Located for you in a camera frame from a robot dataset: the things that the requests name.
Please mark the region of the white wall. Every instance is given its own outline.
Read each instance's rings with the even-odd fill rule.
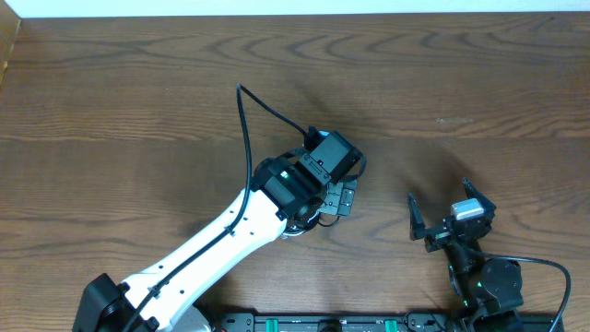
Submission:
[[[6,0],[22,18],[590,11],[590,0]]]

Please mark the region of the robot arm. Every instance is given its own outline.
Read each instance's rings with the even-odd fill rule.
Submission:
[[[243,199],[243,190],[233,203],[213,222],[173,253],[138,274],[123,280],[129,286],[124,295],[134,307],[148,295],[149,289],[162,280],[190,255],[211,242],[235,218]],[[155,317],[158,331],[170,331],[196,299],[254,250],[274,241],[287,226],[277,217],[278,207],[262,192],[252,192],[242,221],[230,236],[224,237],[163,287],[157,298],[141,312],[144,320]]]
[[[447,321],[447,331],[528,331],[516,308],[523,305],[523,278],[519,262],[556,267],[565,276],[566,291],[560,309],[550,320],[548,331],[559,331],[561,315],[570,296],[571,278],[565,267],[544,259],[483,253],[478,239],[491,231],[496,206],[467,179],[463,179],[467,200],[451,206],[451,216],[442,225],[426,229],[416,200],[408,195],[410,239],[424,239],[428,252],[444,250],[449,277],[465,308]],[[545,329],[545,323],[534,330]]]
[[[296,156],[298,161],[289,160]],[[82,294],[73,331],[119,332],[132,319],[136,332],[172,331],[203,292],[254,250],[281,234],[311,230],[320,212],[347,216],[358,176],[346,174],[359,160],[364,169],[366,160],[360,151],[338,132],[321,134],[311,127],[303,148],[258,165],[244,214],[235,228],[228,227],[242,206],[244,190],[219,217],[153,266],[118,286],[106,274],[92,281]],[[226,230],[231,232],[215,242]],[[204,249],[168,283],[163,281]],[[138,312],[152,291],[155,297]]]

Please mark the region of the wooden desk surface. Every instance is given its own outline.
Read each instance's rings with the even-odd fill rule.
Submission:
[[[590,307],[590,15],[25,20],[0,95],[0,328],[71,328],[84,287],[191,237],[243,187],[235,84],[368,157],[350,218],[278,240],[206,303],[260,312],[445,310],[442,252],[408,239],[468,176],[498,206],[485,250],[563,263]],[[247,102],[254,163],[301,143]],[[523,268],[525,312],[563,276]]]

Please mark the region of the black wire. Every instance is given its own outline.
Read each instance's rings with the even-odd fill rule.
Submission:
[[[332,226],[338,224],[339,221],[340,221],[340,216],[336,217],[336,220],[332,221],[332,223],[323,224],[321,221],[318,221],[317,224],[322,227],[332,227]]]
[[[291,125],[293,128],[299,130],[299,132],[302,133],[304,136],[307,135],[307,132],[305,130],[303,130],[303,128],[301,128],[300,126],[298,126],[297,124],[295,124],[294,122],[292,122],[291,120],[286,118],[285,116],[281,115],[279,112],[271,109],[270,106],[266,105],[263,101],[259,100],[258,97],[254,96],[254,94],[252,92],[250,92],[250,90],[248,90],[246,87],[240,86],[240,88],[242,89],[242,91],[245,94],[247,94],[250,98],[252,98],[253,101],[256,101],[256,103],[258,105],[262,106],[262,108],[267,110],[269,113],[275,115],[277,118],[283,120],[287,124]]]
[[[360,153],[360,169],[357,174],[354,175],[347,175],[343,177],[340,182],[341,183],[348,183],[360,178],[360,176],[365,172],[365,168],[367,167],[367,158],[359,151]]]
[[[240,211],[238,211],[236,219],[230,224],[230,226],[226,227],[220,235],[218,235],[215,239],[211,240],[211,242],[207,243],[196,253],[188,257],[184,262],[182,262],[179,266],[172,270],[166,277],[164,277],[164,279],[158,282],[158,284],[156,284],[156,286],[154,286],[149,291],[146,297],[137,306],[134,314],[131,316],[131,319],[129,319],[127,325],[124,327],[123,332],[128,332],[131,330],[131,327],[141,314],[141,311],[144,310],[144,308],[146,307],[146,305],[148,305],[148,302],[151,299],[153,299],[156,295],[159,294],[159,290],[161,290],[162,287],[167,285],[172,278],[174,278],[180,271],[182,271],[189,264],[193,263],[200,255],[202,255],[204,252],[206,252],[219,241],[221,241],[221,239],[223,239],[225,236],[231,234],[233,232],[233,229],[238,225],[238,223],[242,219],[243,213],[245,212],[246,207],[248,206],[248,199],[250,198],[250,182],[252,180],[252,151],[250,150],[250,137],[248,136],[248,126],[246,124],[246,116],[243,110],[242,95],[240,93],[241,90],[246,92],[248,96],[252,97],[261,106],[265,107],[265,105],[260,100],[258,100],[250,91],[248,91],[245,87],[238,83],[238,85],[236,86],[236,98],[238,102],[238,113],[240,114],[240,122],[242,124],[243,144],[246,150],[246,187],[244,188],[244,195],[242,205],[240,206]]]
[[[568,272],[567,268],[565,268],[561,264],[551,262],[546,259],[510,256],[510,255],[494,255],[494,254],[480,252],[480,251],[477,251],[477,250],[474,250],[471,248],[467,248],[467,247],[466,247],[466,249],[469,252],[471,252],[471,254],[478,255],[480,257],[513,260],[513,261],[525,262],[525,263],[544,264],[544,265],[548,265],[550,267],[556,267],[557,269],[559,269],[563,273],[563,276],[565,276],[565,292],[563,293],[563,300],[561,300],[560,309],[555,314],[555,318],[553,318],[553,323],[551,324],[551,326],[547,330],[548,332],[553,331],[555,326],[559,323],[561,316],[563,315],[563,311],[565,311],[565,306],[568,304],[568,300],[570,299],[570,292],[572,290],[572,279],[570,278],[570,272]]]
[[[434,319],[434,322],[436,323],[436,325],[441,329],[442,332],[446,332],[446,328],[444,328],[441,323],[439,323],[439,320],[436,319],[436,317],[434,316],[434,314],[430,311],[428,311],[429,314],[431,314],[432,319]]]

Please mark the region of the green connector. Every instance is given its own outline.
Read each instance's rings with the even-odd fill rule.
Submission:
[[[397,321],[386,320],[385,321],[385,332],[397,332]]]
[[[266,319],[266,332],[278,332],[277,319]]]

